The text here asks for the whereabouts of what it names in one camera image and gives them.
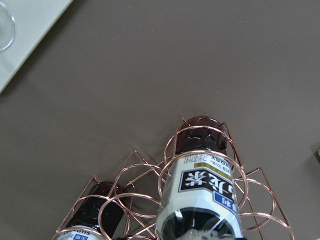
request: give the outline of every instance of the white label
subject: white label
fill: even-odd
[[[75,226],[81,228],[88,228],[85,226]],[[63,232],[57,240],[105,240],[103,237],[96,235],[86,230],[73,230]]]
[[[163,190],[163,209],[157,219],[159,230],[172,213],[194,207],[218,213],[232,226],[235,236],[242,237],[232,171],[227,160],[214,154],[197,153],[178,157],[171,168],[172,178]]]

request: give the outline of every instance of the gold label stripe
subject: gold label stripe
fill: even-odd
[[[208,163],[206,163],[206,162],[198,162],[198,163],[195,163],[195,164],[194,164],[194,167],[195,167],[195,168],[205,167],[205,168],[207,168],[207,169],[210,169],[210,170],[216,172],[217,174],[221,175],[222,177],[224,177],[224,178],[232,181],[231,177],[230,177],[228,174],[226,174],[225,172],[219,170],[218,168],[215,168],[214,166],[211,166],[210,164],[208,164]]]

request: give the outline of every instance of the blue label stripe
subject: blue label stripe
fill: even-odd
[[[236,206],[234,201],[231,201],[230,199],[222,196],[221,194],[217,193],[216,191],[214,192],[214,201],[219,203],[220,205],[224,206],[234,214],[238,214],[238,207]]]
[[[87,240],[88,237],[87,236],[83,236],[83,235],[80,235],[80,234],[76,234],[73,238],[73,240]]]

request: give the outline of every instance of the brown table surface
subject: brown table surface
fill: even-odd
[[[51,239],[92,176],[161,161],[196,115],[319,238],[319,56],[318,1],[74,1],[0,95],[1,239]]]

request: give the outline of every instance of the bottle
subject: bottle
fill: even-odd
[[[221,123],[208,116],[189,119],[181,130],[190,126],[210,126],[224,132]],[[156,221],[160,238],[244,239],[228,161],[211,152],[195,153],[193,150],[227,155],[227,140],[205,127],[178,134],[176,158],[169,169],[170,177],[163,188]]]
[[[89,195],[101,195],[107,196],[113,183],[109,181],[102,181],[94,185]],[[119,186],[115,187],[117,194],[123,193]],[[89,197],[83,200],[79,209],[75,212],[70,221],[66,224],[66,228],[70,227],[82,227],[85,229],[93,229],[101,233],[98,223],[98,214],[102,205],[106,202],[103,198]],[[122,198],[121,202],[124,205],[128,205],[128,200]],[[101,226],[108,236],[112,237],[123,217],[122,208],[114,202],[110,202],[102,212],[102,224]],[[101,236],[85,230],[73,230],[63,232],[57,240],[105,240]]]

